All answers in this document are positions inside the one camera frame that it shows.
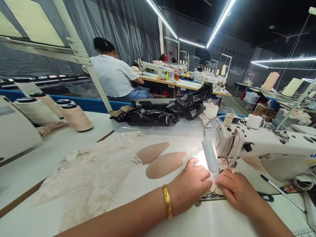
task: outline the gold bracelet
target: gold bracelet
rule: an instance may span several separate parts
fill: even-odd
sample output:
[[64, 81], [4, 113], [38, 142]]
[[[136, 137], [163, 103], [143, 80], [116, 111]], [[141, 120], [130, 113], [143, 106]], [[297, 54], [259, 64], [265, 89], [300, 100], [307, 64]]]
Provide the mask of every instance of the gold bracelet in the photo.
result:
[[162, 189], [164, 190], [164, 195], [165, 195], [167, 218], [170, 219], [172, 217], [172, 210], [171, 210], [171, 202], [170, 202], [168, 188], [166, 185], [164, 185], [162, 186]]

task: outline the white t-shirt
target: white t-shirt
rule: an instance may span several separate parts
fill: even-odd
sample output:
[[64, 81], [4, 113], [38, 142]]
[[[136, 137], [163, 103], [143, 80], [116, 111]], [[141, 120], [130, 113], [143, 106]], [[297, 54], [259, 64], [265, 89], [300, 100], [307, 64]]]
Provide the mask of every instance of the white t-shirt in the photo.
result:
[[[130, 81], [136, 80], [139, 75], [124, 61], [104, 54], [90, 59], [107, 96], [122, 97], [134, 90]], [[82, 69], [89, 73], [85, 65]]]

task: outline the fluorescent light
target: fluorescent light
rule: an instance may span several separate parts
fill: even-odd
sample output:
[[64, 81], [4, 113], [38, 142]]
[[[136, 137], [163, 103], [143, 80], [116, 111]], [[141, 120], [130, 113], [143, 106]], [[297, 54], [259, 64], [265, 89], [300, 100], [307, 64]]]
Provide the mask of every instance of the fluorescent light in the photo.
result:
[[226, 9], [226, 11], [225, 11], [225, 13], [224, 13], [224, 15], [222, 16], [222, 18], [220, 19], [219, 23], [218, 23], [217, 26], [216, 26], [216, 29], [215, 29], [214, 32], [212, 33], [211, 38], [210, 38], [209, 42], [208, 42], [207, 45], [206, 45], [206, 48], [208, 48], [208, 47], [210, 46], [211, 41], [214, 39], [216, 33], [218, 32], [218, 30], [220, 29], [221, 25], [223, 24], [223, 22], [224, 22], [226, 16], [228, 15], [228, 13], [229, 13], [230, 9], [232, 8], [232, 6], [234, 5], [235, 1], [236, 1], [236, 0], [231, 0], [231, 1], [230, 1], [230, 3], [229, 3], [229, 5], [228, 5], [228, 7], [227, 7], [227, 9]]
[[304, 81], [308, 81], [308, 82], [313, 82], [314, 79], [311, 79], [311, 78], [302, 78]]
[[262, 64], [258, 64], [258, 63], [254, 63], [254, 62], [251, 62], [251, 63], [256, 64], [256, 65], [258, 65], [258, 66], [265, 67], [265, 68], [269, 68], [268, 66], [264, 66], [264, 65], [262, 65]]
[[290, 61], [309, 61], [309, 60], [316, 60], [315, 57], [309, 58], [292, 58], [292, 59], [273, 59], [273, 60], [255, 60], [251, 61], [252, 63], [274, 63], [274, 62], [290, 62]]
[[191, 42], [191, 41], [187, 41], [187, 40], [185, 40], [185, 39], [179, 38], [179, 40], [180, 40], [180, 41], [183, 41], [183, 42], [186, 42], [186, 43], [189, 43], [189, 44], [193, 44], [193, 45], [195, 45], [195, 46], [197, 46], [197, 47], [205, 48], [205, 46], [203, 46], [203, 45], [196, 44], [196, 43], [193, 43], [193, 42]]
[[168, 22], [166, 21], [166, 19], [164, 18], [164, 16], [161, 14], [161, 12], [159, 11], [158, 7], [156, 7], [156, 5], [154, 4], [154, 2], [152, 0], [147, 0], [147, 2], [149, 3], [149, 5], [153, 8], [153, 10], [156, 12], [156, 14], [161, 18], [162, 22], [166, 25], [166, 27], [171, 31], [171, 33], [175, 36], [176, 39], [178, 39], [177, 35], [175, 34], [175, 32], [171, 29], [171, 26], [168, 24]]

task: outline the power cord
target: power cord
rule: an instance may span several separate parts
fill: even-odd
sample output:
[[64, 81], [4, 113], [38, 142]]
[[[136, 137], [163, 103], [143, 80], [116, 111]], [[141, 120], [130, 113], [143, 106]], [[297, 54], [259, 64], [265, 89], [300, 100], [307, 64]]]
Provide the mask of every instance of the power cord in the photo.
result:
[[[302, 182], [302, 181], [300, 181], [300, 180], [298, 179], [298, 177], [306, 178], [306, 179], [308, 179], [309, 181]], [[298, 183], [298, 181], [299, 181], [300, 183], [305, 184], [306, 186], [305, 186], [305, 187], [300, 186], [299, 183]], [[315, 185], [315, 183], [316, 183], [316, 174], [315, 174], [315, 173], [310, 173], [309, 175], [298, 175], [298, 176], [296, 176], [296, 177], [294, 178], [294, 184], [295, 184], [296, 188], [297, 188], [298, 190], [300, 190], [300, 191], [303, 191], [303, 190], [305, 190], [305, 191], [311, 190], [312, 187]]]

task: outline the floor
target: floor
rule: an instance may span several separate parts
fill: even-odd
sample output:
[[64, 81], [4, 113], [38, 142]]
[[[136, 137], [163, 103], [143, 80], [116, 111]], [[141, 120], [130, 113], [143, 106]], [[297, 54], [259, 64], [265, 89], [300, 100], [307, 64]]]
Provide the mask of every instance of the floor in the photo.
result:
[[239, 97], [235, 96], [236, 88], [226, 87], [226, 90], [232, 94], [232, 97], [225, 97], [224, 101], [221, 102], [221, 106], [232, 108], [236, 112], [236, 115], [240, 116], [248, 116], [248, 114], [252, 113], [252, 110], [246, 110], [243, 107], [243, 100], [240, 99], [241, 90], [237, 93]]

